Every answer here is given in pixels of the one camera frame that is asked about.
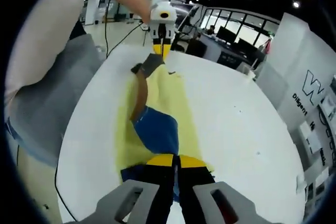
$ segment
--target round white table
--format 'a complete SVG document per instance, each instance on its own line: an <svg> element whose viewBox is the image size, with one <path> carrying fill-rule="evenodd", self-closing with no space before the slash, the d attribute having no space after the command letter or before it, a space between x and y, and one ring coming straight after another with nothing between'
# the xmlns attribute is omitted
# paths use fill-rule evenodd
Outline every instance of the round white table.
<svg viewBox="0 0 336 224"><path fill-rule="evenodd" d="M96 209L99 199L119 185L114 165L117 111L130 69L143 62L149 47L117 47L92 78L68 124L58 161L56 185L77 220ZM253 201L271 222L298 224L305 192L296 193L303 174L286 125L259 87L240 72L171 51L169 71L184 78L203 160L224 181ZM59 200L63 222L73 221ZM184 223L174 203L168 223Z"/></svg>

